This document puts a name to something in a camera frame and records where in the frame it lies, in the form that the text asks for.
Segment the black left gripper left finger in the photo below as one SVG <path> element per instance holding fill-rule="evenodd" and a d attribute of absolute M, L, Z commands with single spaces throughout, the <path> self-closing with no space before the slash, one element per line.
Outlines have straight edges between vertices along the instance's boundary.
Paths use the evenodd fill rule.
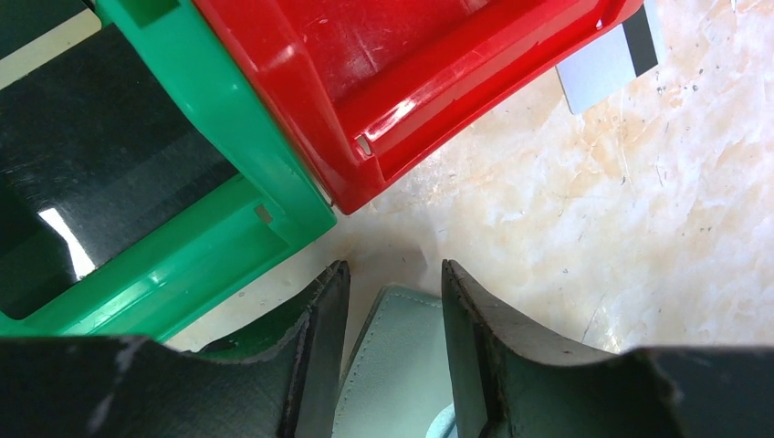
<path fill-rule="evenodd" d="M 350 268 L 196 352 L 145 336 L 4 338 L 4 437 L 329 437 Z"/>

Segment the mint green card holder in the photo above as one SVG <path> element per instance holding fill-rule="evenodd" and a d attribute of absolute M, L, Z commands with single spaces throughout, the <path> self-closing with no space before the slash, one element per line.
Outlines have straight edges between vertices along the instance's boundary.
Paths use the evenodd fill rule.
<path fill-rule="evenodd" d="M 439 297 L 382 288 L 340 387 L 335 437 L 456 437 Z"/>

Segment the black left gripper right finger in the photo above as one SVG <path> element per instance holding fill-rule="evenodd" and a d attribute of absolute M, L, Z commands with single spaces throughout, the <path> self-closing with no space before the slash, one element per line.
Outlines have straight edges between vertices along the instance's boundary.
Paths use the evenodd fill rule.
<path fill-rule="evenodd" d="M 455 422 L 462 437 L 770 437 L 773 350 L 640 347 L 566 338 L 442 263 Z"/>

